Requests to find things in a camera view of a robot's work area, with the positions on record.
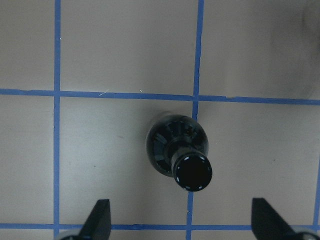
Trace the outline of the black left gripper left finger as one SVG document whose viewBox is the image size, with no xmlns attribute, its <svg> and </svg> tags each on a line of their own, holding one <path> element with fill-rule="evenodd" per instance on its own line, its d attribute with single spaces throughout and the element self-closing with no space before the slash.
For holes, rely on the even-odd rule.
<svg viewBox="0 0 320 240">
<path fill-rule="evenodd" d="M 111 234 L 109 199 L 99 199 L 79 232 L 80 240 L 108 240 Z"/>
</svg>

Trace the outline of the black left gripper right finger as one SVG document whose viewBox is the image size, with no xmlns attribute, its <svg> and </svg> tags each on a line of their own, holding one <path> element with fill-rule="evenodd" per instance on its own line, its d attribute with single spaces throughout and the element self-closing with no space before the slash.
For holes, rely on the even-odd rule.
<svg viewBox="0 0 320 240">
<path fill-rule="evenodd" d="M 295 231 L 264 198 L 252 199 L 251 230 L 257 240 L 285 240 L 295 235 Z"/>
</svg>

